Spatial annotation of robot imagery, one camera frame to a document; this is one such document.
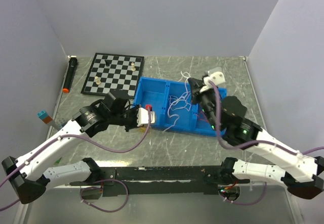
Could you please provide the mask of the blue three-compartment bin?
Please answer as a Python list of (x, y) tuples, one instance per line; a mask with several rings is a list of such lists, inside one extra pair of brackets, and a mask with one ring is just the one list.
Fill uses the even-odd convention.
[(187, 83), (141, 77), (136, 105), (150, 105), (156, 115), (153, 128), (215, 137), (201, 107), (191, 104), (190, 86)]

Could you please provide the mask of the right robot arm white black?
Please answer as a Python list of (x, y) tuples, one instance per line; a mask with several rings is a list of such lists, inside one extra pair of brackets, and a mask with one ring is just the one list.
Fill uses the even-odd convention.
[(220, 97), (217, 82), (209, 77), (189, 78), (192, 104), (198, 104), (220, 145), (226, 150), (246, 150), (268, 160), (258, 164), (227, 157), (214, 176), (217, 184), (262, 181), (282, 186), (310, 200), (323, 192), (323, 157), (294, 150), (245, 117), (247, 108), (235, 96)]

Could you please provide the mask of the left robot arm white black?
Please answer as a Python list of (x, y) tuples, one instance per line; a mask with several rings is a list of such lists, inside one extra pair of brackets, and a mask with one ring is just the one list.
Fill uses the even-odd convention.
[(126, 131), (154, 121), (151, 107), (132, 105), (125, 90), (114, 89), (105, 98), (82, 107), (55, 135), (37, 148), (18, 158), (7, 157), (2, 166), (18, 196), (18, 202), (28, 204), (38, 199), (45, 191), (72, 182), (93, 185), (101, 176), (101, 169), (92, 158), (52, 168), (51, 165), (67, 150), (86, 141), (105, 151), (105, 147), (91, 138), (107, 130), (110, 125), (124, 126)]

